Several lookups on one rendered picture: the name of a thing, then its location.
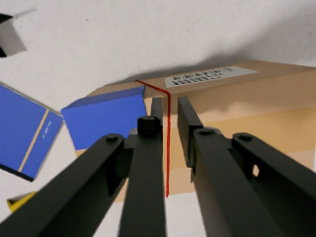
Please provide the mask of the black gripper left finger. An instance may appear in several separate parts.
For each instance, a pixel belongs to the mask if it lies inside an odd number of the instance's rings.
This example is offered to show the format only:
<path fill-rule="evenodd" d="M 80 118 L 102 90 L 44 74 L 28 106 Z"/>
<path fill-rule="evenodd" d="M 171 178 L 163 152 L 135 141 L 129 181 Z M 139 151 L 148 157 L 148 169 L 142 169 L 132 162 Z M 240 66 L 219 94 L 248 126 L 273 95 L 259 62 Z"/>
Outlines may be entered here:
<path fill-rule="evenodd" d="M 161 97 L 127 138 L 100 137 L 4 218 L 0 237 L 94 237 L 127 178 L 117 237 L 168 237 Z"/>

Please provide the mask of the tan cardboard carton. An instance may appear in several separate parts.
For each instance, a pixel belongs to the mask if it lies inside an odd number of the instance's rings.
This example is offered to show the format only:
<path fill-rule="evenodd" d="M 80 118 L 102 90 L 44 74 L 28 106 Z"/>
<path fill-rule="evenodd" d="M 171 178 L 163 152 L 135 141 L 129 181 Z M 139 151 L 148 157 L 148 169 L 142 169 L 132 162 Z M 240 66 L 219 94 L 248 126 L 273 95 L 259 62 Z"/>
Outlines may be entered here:
<path fill-rule="evenodd" d="M 169 196 L 196 191 L 177 128 L 178 97 L 188 97 L 204 126 L 220 129 L 227 138 L 254 134 L 313 170 L 316 67 L 253 60 L 140 81 L 170 93 Z M 168 95 L 134 81 L 100 87 L 85 97 L 141 86 L 148 116 L 152 97 L 162 98 L 166 195 Z"/>

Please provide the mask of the blue notebook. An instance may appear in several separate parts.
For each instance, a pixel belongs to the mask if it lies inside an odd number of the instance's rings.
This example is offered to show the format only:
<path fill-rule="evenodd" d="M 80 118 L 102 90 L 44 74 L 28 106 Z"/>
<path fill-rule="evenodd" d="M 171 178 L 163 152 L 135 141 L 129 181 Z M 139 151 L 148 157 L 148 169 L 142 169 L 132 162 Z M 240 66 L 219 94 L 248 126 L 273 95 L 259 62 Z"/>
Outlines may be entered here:
<path fill-rule="evenodd" d="M 0 82 L 0 169 L 32 183 L 64 121 Z"/>

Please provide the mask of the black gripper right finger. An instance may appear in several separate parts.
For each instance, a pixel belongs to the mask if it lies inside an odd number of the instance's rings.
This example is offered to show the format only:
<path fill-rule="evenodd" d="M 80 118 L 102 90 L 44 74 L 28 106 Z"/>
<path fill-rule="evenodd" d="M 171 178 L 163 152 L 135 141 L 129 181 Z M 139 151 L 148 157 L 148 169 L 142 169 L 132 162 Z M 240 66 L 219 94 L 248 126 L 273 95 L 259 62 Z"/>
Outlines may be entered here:
<path fill-rule="evenodd" d="M 188 97 L 177 128 L 206 237 L 316 237 L 316 172 L 253 134 L 204 126 Z"/>

